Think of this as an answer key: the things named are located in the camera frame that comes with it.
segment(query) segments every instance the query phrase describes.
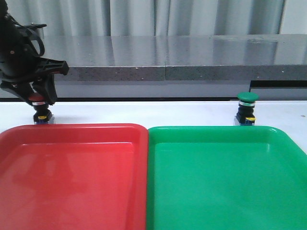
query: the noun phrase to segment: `curtain fold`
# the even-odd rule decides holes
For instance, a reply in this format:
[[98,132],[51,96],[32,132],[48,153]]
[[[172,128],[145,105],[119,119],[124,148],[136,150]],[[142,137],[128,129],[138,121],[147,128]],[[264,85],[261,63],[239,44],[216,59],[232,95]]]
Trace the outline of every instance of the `curtain fold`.
[[[307,33],[305,0],[6,1],[9,12],[20,23],[46,23],[45,35],[246,35],[277,34],[279,30]],[[300,25],[291,30],[292,23]]]

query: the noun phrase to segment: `robotic arm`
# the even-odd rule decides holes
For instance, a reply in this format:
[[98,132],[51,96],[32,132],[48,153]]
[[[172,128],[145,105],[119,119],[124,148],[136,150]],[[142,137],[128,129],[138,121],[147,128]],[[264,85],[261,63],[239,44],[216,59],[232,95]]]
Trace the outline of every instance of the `robotic arm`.
[[[5,0],[0,0],[0,88],[33,106],[35,123],[49,123],[48,110],[57,100],[54,74],[67,75],[66,61],[42,58],[44,44],[35,30],[46,26],[22,26],[8,14]],[[32,44],[36,40],[39,53]]]

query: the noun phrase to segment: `green push button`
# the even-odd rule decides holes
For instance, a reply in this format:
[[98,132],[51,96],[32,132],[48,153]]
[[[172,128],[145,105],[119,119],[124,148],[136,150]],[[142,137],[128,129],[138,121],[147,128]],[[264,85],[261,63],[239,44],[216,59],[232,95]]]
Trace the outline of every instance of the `green push button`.
[[238,94],[238,98],[246,103],[254,103],[259,99],[259,96],[254,92],[241,92]]

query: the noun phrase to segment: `red tray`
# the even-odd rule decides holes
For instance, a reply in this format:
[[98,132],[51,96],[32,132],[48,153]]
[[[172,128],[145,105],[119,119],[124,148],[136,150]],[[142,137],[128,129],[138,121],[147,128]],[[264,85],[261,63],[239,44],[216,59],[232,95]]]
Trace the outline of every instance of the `red tray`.
[[0,134],[2,230],[143,230],[148,131],[33,125]]

